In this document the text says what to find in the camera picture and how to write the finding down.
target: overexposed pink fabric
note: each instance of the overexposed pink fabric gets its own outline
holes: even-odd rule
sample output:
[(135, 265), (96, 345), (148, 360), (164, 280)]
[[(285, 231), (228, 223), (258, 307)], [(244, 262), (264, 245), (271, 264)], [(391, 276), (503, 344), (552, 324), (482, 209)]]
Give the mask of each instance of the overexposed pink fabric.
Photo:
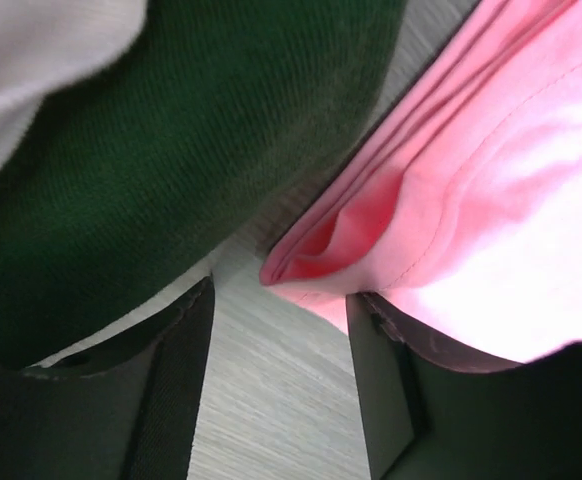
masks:
[(345, 332), (373, 290), (513, 360), (582, 340), (582, 0), (483, 0), (260, 280)]

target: folded pink garment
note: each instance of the folded pink garment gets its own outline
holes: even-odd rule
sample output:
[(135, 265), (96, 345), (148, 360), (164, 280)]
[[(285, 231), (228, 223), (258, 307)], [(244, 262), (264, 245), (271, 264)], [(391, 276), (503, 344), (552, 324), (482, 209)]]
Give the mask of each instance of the folded pink garment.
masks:
[(343, 331), (373, 290), (513, 360), (582, 340), (582, 0), (483, 0), (260, 280)]

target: dark green cloth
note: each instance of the dark green cloth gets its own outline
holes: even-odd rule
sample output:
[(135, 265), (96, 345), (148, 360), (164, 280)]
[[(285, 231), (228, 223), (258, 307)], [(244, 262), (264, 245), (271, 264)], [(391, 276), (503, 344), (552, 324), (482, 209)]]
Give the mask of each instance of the dark green cloth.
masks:
[(342, 162), (400, 0), (155, 0), (141, 38), (46, 100), (0, 173), (0, 363), (94, 333), (307, 168)]

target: white fabric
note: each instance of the white fabric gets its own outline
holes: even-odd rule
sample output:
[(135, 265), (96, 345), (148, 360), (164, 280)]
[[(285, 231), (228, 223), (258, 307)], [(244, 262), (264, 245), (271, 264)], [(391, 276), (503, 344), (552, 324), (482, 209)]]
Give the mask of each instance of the white fabric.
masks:
[(43, 97), (116, 60), (147, 0), (0, 0), (0, 167)]

